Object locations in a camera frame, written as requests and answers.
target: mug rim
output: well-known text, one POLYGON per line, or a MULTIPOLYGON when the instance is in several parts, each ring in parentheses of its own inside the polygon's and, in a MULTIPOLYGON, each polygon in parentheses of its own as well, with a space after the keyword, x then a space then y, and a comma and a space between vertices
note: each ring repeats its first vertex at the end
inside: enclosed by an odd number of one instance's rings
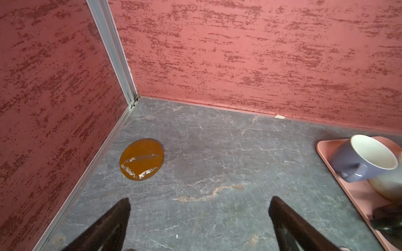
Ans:
POLYGON ((371 165, 376 166, 376 167, 381 168, 381 169, 384 169, 384 170, 394 170, 395 168, 398 167, 398 160, 397 160, 395 154, 394 154, 386 145, 384 145, 383 143, 381 143, 381 142, 379 142, 378 140, 374 139, 373 137, 370 137, 370 136, 367 136, 367 135, 363 135, 363 134, 355 134, 355 135, 353 135, 353 136, 350 138, 350 141, 351 141, 351 146, 352 146, 353 150, 358 154, 358 156, 360 156, 363 160, 367 161, 367 162, 370 163, 371 165), (356 137, 356 136, 364 136, 364 137, 370 138, 370 140, 373 140, 374 142, 377 142, 378 144, 380 144, 380 145, 382 145, 384 148, 386 148, 386 151, 388 151, 389 153, 391 153, 391 155, 393 156, 394 167, 393 167, 393 168, 383 168, 383 167, 380 167, 380 166, 378 166, 378 165, 376 165, 376 164, 374 164, 374 163, 368 161, 365 157, 361 156, 361 155, 359 154, 359 152, 356 151, 356 149, 354 148, 354 146, 353 146, 353 144, 352 144, 352 139, 353 139, 353 137, 356 137))

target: tray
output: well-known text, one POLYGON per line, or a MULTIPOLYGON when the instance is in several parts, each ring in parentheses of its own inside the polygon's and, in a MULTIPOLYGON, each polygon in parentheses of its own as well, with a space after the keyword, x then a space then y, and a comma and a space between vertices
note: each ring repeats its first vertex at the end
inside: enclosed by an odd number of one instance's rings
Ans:
MULTIPOLYGON (((393 141, 384 138, 384 137, 373 137, 379 142, 383 143, 387 146, 396 156, 398 156, 402 149, 393 141)), ((352 201, 353 205, 363 217, 364 221, 367 223, 371 231, 373 231, 375 237, 377 237, 378 241, 381 243, 383 248, 386 251, 400 251, 396 247, 394 247, 391 243, 389 243, 384 236, 377 230, 374 230, 370 226, 370 219, 372 219, 373 210, 380 206, 385 206, 393 203, 392 201, 384 198, 379 195, 370 185, 367 180, 362 180, 358 182, 348 183, 335 173, 332 169, 331 165, 328 163, 328 158, 331 154, 347 139, 337 139, 337 140, 325 140, 320 141, 317 144, 317 152, 331 171, 332 175, 335 177, 336 181, 342 187, 343 191, 352 201)))

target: dark red wall panel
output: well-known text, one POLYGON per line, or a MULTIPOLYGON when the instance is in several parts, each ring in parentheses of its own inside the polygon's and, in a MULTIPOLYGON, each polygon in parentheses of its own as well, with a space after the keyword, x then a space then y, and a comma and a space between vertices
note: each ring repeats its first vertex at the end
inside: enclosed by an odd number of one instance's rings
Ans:
POLYGON ((0 249, 31 250, 127 103, 85 0, 0 6, 0 249))
POLYGON ((141 95, 402 129, 400 0, 110 0, 141 95))

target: black object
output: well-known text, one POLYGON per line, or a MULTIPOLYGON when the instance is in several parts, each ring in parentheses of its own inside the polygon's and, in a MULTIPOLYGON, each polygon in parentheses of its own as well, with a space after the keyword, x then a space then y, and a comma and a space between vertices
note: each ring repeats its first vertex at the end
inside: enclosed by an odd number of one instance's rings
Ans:
POLYGON ((374 209, 371 227, 397 249, 402 249, 402 204, 390 204, 374 209))
POLYGON ((121 251, 130 210, 128 198, 119 200, 63 251, 121 251))
POLYGON ((280 251, 299 251, 296 241, 308 251, 339 251, 278 196, 272 197, 268 213, 280 251))

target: orange-brown disc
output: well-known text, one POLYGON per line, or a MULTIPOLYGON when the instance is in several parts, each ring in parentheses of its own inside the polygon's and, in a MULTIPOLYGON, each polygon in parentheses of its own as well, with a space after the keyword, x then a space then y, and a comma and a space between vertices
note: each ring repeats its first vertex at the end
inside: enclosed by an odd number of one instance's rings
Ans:
POLYGON ((140 139, 129 145, 120 157, 120 170, 131 180, 146 180, 159 171, 163 148, 155 139, 140 139))

